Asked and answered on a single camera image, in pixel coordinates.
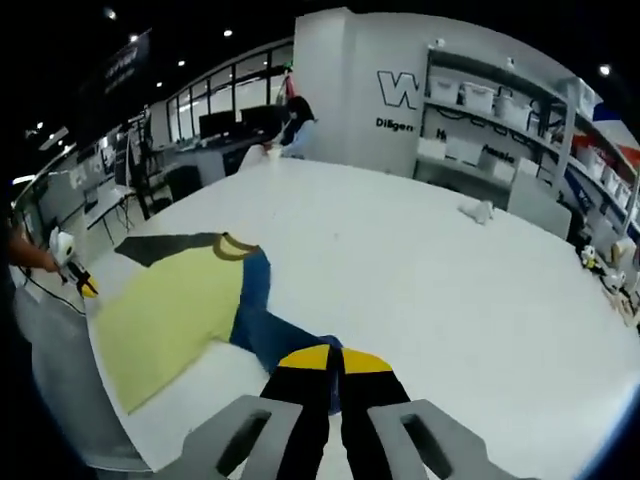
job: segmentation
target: sleeve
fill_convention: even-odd
[[[284,124],[284,126],[280,130],[280,133],[276,135],[275,138],[272,140],[273,143],[280,144],[282,142],[282,138],[284,137],[284,131],[287,129],[290,122],[291,120],[289,120],[287,123]]]
[[[296,134],[293,142],[282,149],[281,155],[283,157],[291,157],[291,156],[304,156],[303,152],[307,145],[309,144],[309,140],[311,139],[311,134],[313,133],[313,120],[307,120],[302,124],[300,130]]]

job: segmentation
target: white storage box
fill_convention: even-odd
[[[602,184],[611,195],[615,195],[618,192],[620,186],[620,177],[613,171],[611,167],[605,167],[604,174],[602,175]]]
[[[447,103],[458,103],[460,82],[445,77],[431,75],[429,77],[429,96],[434,100]]]
[[[598,103],[596,92],[594,92],[584,80],[578,77],[568,78],[558,82],[558,90],[565,97],[569,97],[569,90],[576,92],[577,105],[576,108],[589,120],[593,120],[593,110]]]
[[[468,142],[461,138],[449,136],[447,138],[447,157],[454,158],[458,162],[478,165],[480,154],[484,145]]]
[[[519,172],[525,172],[534,177],[538,175],[538,165],[525,157],[520,157],[516,163],[516,170]]]
[[[602,178],[605,163],[593,147],[578,147],[577,158],[586,167],[591,178],[596,180]]]
[[[620,206],[623,208],[627,208],[627,204],[629,203],[629,199],[631,198],[631,190],[624,183],[620,182],[620,186],[618,187],[618,191],[616,192],[616,199]]]
[[[462,82],[463,104],[473,110],[491,113],[496,91],[471,82]]]
[[[505,183],[511,183],[516,173],[515,166],[486,153],[480,156],[478,170],[482,170]]]
[[[493,167],[492,175],[498,180],[502,180],[506,183],[513,182],[513,177],[515,176],[515,174],[515,167],[507,162],[501,162],[500,160],[498,160]]]
[[[496,116],[520,130],[527,130],[530,114],[531,106],[521,105],[512,97],[500,95],[496,99]]]
[[[447,144],[434,138],[420,138],[418,140],[418,154],[427,158],[444,160],[447,154]]]

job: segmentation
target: white wall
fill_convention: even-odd
[[[506,65],[553,85],[573,74],[528,45],[495,31],[442,17],[416,14],[357,15],[327,10],[296,20],[294,79],[319,119],[314,158],[410,176],[421,123],[416,110],[384,104],[377,72],[412,73],[425,91],[429,45]],[[413,132],[376,127],[376,118],[413,125]]]
[[[410,177],[424,108],[420,92],[424,91],[428,46],[407,28],[404,17],[354,15],[350,21],[355,39],[350,60],[346,154],[351,165]],[[417,93],[414,91],[399,106],[385,104],[379,71],[391,72],[396,81],[401,74],[413,75]],[[409,125],[413,131],[382,128],[378,119]]]
[[[160,147],[171,143],[169,139],[169,126],[167,125],[167,102],[154,103],[149,107],[149,114],[151,115],[153,146]]]

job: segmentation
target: cable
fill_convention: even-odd
[[[80,315],[86,315],[86,312],[81,312],[80,310],[78,310],[76,307],[74,307],[71,302],[65,300],[64,298],[56,295],[55,293],[53,293],[52,291],[46,289],[45,287],[43,287],[42,285],[40,285],[38,282],[36,282],[33,278],[28,277],[27,273],[21,268],[18,267],[18,269],[22,272],[22,274],[27,278],[28,281],[32,282],[34,285],[36,285],[38,288],[40,288],[41,290],[47,292],[49,295],[51,295],[53,298],[60,300],[62,303],[66,304],[69,308],[75,310],[78,314]]]

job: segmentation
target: desk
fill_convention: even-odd
[[[480,435],[511,474],[573,478],[640,383],[637,332],[570,245],[500,210],[479,226],[457,211],[465,202],[473,200],[409,179],[281,158],[196,192],[133,234],[229,231],[260,244],[274,314],[388,361],[412,399]],[[101,301],[140,268],[113,252],[91,265]],[[93,336],[99,304],[87,308]],[[191,430],[267,380],[253,355],[214,344],[126,416],[92,343],[116,414],[154,470],[178,458]],[[339,424],[331,418],[319,479],[351,478]]]
[[[225,158],[228,155],[267,139],[268,137],[263,135],[239,140],[209,139],[206,142],[203,141],[202,144],[166,151],[163,154],[164,173],[182,166],[193,165],[198,167],[202,185],[211,185],[225,176],[235,173],[239,167],[238,162],[232,172],[227,171],[228,166],[225,165]]]
[[[109,240],[113,244],[113,237],[111,236],[111,232],[109,231],[109,226],[107,225],[106,217],[107,215],[114,209],[127,201],[129,198],[134,196],[133,190],[128,187],[122,187],[120,185],[109,186],[109,188],[98,190],[98,204],[93,207],[86,214],[86,222],[87,222],[87,230],[92,229],[96,226],[98,222],[102,220],[104,223],[104,228],[107,230],[107,235],[109,235]],[[125,211],[125,222],[126,229],[129,231],[129,216]]]

